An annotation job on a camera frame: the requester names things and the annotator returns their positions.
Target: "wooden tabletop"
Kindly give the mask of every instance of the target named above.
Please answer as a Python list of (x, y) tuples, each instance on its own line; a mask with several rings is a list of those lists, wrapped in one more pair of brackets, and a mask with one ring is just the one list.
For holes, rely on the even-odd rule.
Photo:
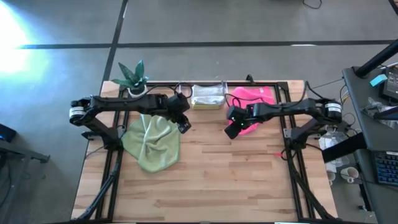
[[(287, 82), (292, 101), (299, 100), (303, 81)], [(117, 97), (118, 90), (118, 85), (104, 82), (101, 96)], [(172, 91), (156, 88), (151, 93), (171, 95)], [(135, 158), (124, 152), (114, 222), (297, 221), (287, 163), (274, 155), (284, 148), (278, 118), (230, 140), (224, 133), (228, 123), (226, 106), (222, 110), (189, 110), (185, 115), (192, 128), (181, 135), (180, 160), (168, 169), (146, 173)], [(97, 116), (108, 126), (112, 126), (113, 117), (114, 112)], [(130, 112), (129, 123), (138, 117), (136, 112)], [(295, 119), (301, 126), (310, 117), (298, 115)], [(100, 146), (102, 141), (91, 141), (87, 153)], [(337, 217), (321, 152), (308, 147), (303, 156), (311, 191)], [(105, 158), (106, 151), (102, 149), (85, 160), (72, 218), (81, 215), (98, 193)], [(301, 191), (300, 197), (305, 210)]]

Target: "blue keyboard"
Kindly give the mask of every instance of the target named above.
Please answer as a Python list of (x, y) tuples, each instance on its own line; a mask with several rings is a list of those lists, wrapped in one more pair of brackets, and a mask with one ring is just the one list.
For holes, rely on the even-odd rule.
[(398, 156), (375, 152), (377, 181), (380, 184), (398, 186)]

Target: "pink bag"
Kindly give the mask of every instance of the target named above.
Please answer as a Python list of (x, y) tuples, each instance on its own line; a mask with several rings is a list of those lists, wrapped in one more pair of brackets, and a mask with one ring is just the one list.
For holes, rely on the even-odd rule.
[[(271, 89), (268, 86), (264, 86), (264, 87), (259, 87), (259, 88), (255, 88), (255, 89), (250, 89), (247, 90), (241, 86), (236, 87), (234, 89), (234, 91), (232, 92), (232, 95), (237, 96), (239, 98), (242, 99), (256, 99), (256, 98), (262, 98), (262, 100), (266, 103), (269, 104), (274, 104), (274, 97), (272, 96), (272, 92)], [(234, 106), (239, 106), (238, 105), (238, 101), (237, 100), (233, 100), (234, 97), (230, 96), (228, 103), (230, 105), (234, 105), (233, 103), (235, 103)], [(240, 100), (241, 102), (241, 108), (246, 108), (247, 105), (249, 104), (253, 104), (253, 103), (262, 103), (261, 99), (256, 99), (256, 100)], [(248, 127), (245, 130), (242, 130), (239, 134), (247, 134), (250, 133), (254, 130), (256, 130), (257, 128), (257, 124), (253, 124), (252, 126)]]

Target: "green towel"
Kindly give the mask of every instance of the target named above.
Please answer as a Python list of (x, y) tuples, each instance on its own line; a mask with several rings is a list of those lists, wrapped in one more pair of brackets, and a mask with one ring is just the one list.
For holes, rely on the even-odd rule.
[(122, 143), (147, 172), (164, 170), (176, 163), (180, 156), (178, 127), (161, 116), (142, 114), (123, 135)]

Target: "gray floor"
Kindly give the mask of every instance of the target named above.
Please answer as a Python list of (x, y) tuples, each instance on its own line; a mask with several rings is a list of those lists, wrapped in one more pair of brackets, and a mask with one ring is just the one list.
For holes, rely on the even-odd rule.
[[(122, 0), (0, 1), (0, 19), (7, 19), (0, 23), (0, 30), (7, 31), (0, 37), (0, 47), (8, 42), (110, 44), (121, 4)], [(398, 36), (398, 18), (387, 0), (324, 0), (317, 11), (296, 0), (129, 0), (124, 18), (120, 43), (389, 40)], [(121, 77), (117, 62), (132, 67), (144, 59), (151, 80), (241, 80), (250, 73), (255, 79), (304, 79), (317, 86), (341, 78), (343, 68), (361, 65), (384, 47), (117, 49), (110, 79)], [(16, 144), (51, 155), (48, 164), (33, 162), (29, 167), (10, 223), (70, 218), (87, 142), (80, 136), (84, 129), (68, 122), (69, 103), (98, 94), (108, 54), (109, 49), (0, 51), (0, 123), (18, 131)], [(342, 86), (340, 81), (317, 91), (336, 98)], [(353, 112), (350, 102), (345, 112)], [(357, 185), (337, 178), (332, 191), (339, 217), (376, 221), (373, 214), (357, 209), (362, 204)]]

